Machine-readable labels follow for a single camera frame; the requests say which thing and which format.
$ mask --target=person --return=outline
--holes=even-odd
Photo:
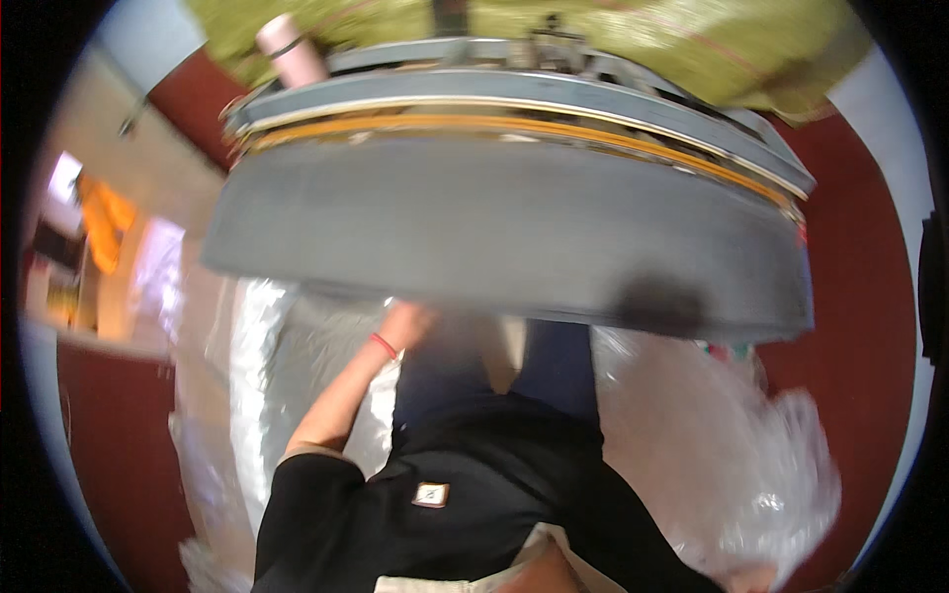
[[[391,306],[289,440],[253,591],[767,590],[773,566],[713,580],[683,564],[603,462],[588,326],[528,321],[523,368],[498,395],[474,324]],[[392,451],[365,480],[342,451],[401,350]]]

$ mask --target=blue jeans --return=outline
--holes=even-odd
[[[396,387],[393,430],[417,427],[426,418],[463,415],[531,398],[589,423],[599,432],[589,326],[528,320],[524,363],[507,395],[496,394],[477,347],[476,320],[450,316],[406,352]]]

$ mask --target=pink water bottle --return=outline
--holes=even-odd
[[[257,31],[257,45],[270,56],[286,88],[318,83],[329,78],[323,60],[287,13]]]

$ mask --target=green fabric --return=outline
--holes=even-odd
[[[187,0],[207,49],[238,81],[275,76],[254,34],[289,12],[334,48],[433,34],[429,0]],[[652,68],[712,104],[819,117],[825,94],[864,57],[870,38],[844,0],[468,0],[472,35],[523,38],[559,13],[591,46]]]

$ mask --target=black t-shirt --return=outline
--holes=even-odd
[[[274,474],[253,591],[372,591],[378,577],[476,581],[509,567],[537,523],[631,593],[721,589],[684,565],[589,427],[518,398],[433,422],[367,482],[352,463],[298,454]],[[447,484],[442,508],[413,504]]]

